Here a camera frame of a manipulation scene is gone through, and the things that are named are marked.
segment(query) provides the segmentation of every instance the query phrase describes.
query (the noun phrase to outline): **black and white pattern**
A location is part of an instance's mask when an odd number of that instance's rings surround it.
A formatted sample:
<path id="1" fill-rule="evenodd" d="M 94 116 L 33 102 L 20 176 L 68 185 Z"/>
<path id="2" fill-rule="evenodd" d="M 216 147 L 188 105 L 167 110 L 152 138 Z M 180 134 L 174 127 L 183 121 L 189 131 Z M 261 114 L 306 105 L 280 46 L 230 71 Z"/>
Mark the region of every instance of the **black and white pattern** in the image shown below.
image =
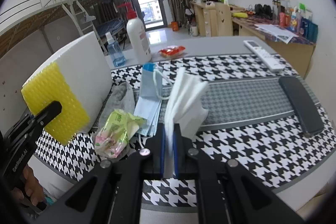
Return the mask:
<path id="1" fill-rule="evenodd" d="M 296 116 L 225 130 L 197 133 L 194 146 L 212 159 L 237 159 L 270 188 L 278 188 L 321 162 L 336 146 L 331 122 L 318 109 L 324 130 L 305 138 Z M 194 181 L 145 181 L 142 202 L 172 207 L 196 207 Z"/>
<path id="2" fill-rule="evenodd" d="M 63 146 L 43 130 L 36 144 L 36 155 L 75 181 L 80 181 L 96 162 L 100 162 L 89 134 L 79 133 L 70 144 Z"/>
<path id="3" fill-rule="evenodd" d="M 293 115 L 243 127 L 201 131 L 194 146 L 215 160 L 237 159 L 265 185 L 278 188 L 303 175 L 335 148 L 331 122 L 322 107 L 318 111 L 324 130 L 309 139 L 303 136 L 298 118 Z M 37 143 L 36 154 L 40 158 L 76 181 L 100 162 L 89 135 L 79 134 L 71 144 L 62 146 L 44 132 Z M 137 137 L 131 139 L 130 145 L 140 147 Z M 173 207 L 196 206 L 194 181 L 145 181 L 142 201 Z"/>
<path id="4" fill-rule="evenodd" d="M 296 70 L 280 55 L 276 54 L 274 57 L 285 65 L 286 68 L 283 71 L 277 73 L 271 72 L 266 65 L 253 54 L 185 57 L 162 61 L 157 64 L 163 68 L 163 74 L 173 83 L 175 81 L 176 71 L 180 67 L 185 67 L 189 74 L 199 75 L 204 81 L 297 75 Z M 135 65 L 113 70 L 113 83 L 119 85 L 121 82 L 128 82 L 134 89 L 139 89 L 141 69 L 141 65 Z"/>

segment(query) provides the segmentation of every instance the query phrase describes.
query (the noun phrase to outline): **remote control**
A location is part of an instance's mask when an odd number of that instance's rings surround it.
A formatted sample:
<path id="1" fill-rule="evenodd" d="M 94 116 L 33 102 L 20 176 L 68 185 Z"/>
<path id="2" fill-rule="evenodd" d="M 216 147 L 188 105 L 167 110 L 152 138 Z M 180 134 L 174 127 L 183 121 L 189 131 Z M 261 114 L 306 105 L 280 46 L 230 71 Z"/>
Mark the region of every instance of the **remote control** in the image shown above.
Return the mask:
<path id="1" fill-rule="evenodd" d="M 256 41 L 244 40 L 244 44 L 264 62 L 270 71 L 279 71 L 285 68 L 284 65 L 280 64 L 278 60 L 262 48 Z"/>

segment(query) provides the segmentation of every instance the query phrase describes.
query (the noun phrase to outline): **houndstooth tablecloth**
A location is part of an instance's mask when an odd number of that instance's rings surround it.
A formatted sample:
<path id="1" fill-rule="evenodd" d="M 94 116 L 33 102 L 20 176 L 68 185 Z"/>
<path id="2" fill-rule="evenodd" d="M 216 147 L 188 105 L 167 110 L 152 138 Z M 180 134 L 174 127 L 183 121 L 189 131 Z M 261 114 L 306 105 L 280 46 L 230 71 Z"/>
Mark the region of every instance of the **houndstooth tablecloth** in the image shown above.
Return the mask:
<path id="1" fill-rule="evenodd" d="M 197 133 L 194 146 L 211 158 L 237 159 L 252 174 L 272 189 L 281 189 L 307 175 L 335 149 L 335 132 L 318 99 L 300 79 L 316 104 L 324 122 L 322 133 L 305 138 L 293 109 L 278 84 L 278 77 L 297 76 L 297 72 L 279 55 L 286 68 L 280 73 L 267 69 L 253 54 L 187 57 L 159 62 L 163 73 L 174 82 L 176 71 L 184 66 L 188 73 L 210 82 L 202 98 L 209 115 Z M 141 66 L 113 70 L 114 85 L 126 81 L 132 85 L 137 100 Z M 163 80 L 169 92 L 168 83 Z M 165 104 L 162 104 L 160 120 Z M 62 146 L 48 133 L 37 141 L 36 155 L 62 175 L 79 181 L 100 157 L 96 155 L 90 134 L 79 134 Z M 130 141 L 137 149 L 137 138 Z M 168 207 L 195 207 L 194 181 L 174 178 L 145 181 L 142 202 Z"/>

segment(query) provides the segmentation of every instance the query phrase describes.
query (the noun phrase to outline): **plastic bag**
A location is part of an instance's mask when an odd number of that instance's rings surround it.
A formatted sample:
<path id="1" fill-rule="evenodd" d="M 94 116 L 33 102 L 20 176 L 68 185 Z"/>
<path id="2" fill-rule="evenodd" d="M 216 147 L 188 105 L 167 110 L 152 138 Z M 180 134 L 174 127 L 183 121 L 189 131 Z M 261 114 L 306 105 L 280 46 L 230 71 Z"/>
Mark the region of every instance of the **plastic bag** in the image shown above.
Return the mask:
<path id="1" fill-rule="evenodd" d="M 117 158 L 146 119 L 115 109 L 94 141 L 97 154 Z"/>
<path id="2" fill-rule="evenodd" d="M 181 55 L 185 50 L 183 46 L 168 46 L 159 51 L 160 55 L 164 58 L 173 59 Z"/>

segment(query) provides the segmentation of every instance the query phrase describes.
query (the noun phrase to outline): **clear plastic bottle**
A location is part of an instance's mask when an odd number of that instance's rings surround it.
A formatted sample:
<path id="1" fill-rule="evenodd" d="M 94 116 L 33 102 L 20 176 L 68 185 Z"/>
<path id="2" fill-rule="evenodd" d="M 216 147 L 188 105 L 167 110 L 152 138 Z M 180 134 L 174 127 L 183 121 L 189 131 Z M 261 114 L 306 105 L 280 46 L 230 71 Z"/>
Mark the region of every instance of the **clear plastic bottle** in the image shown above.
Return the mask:
<path id="1" fill-rule="evenodd" d="M 117 68 L 123 66 L 126 63 L 126 58 L 121 50 L 118 41 L 115 41 L 110 32 L 107 32 L 106 39 L 108 42 L 107 50 L 111 56 L 113 65 Z"/>

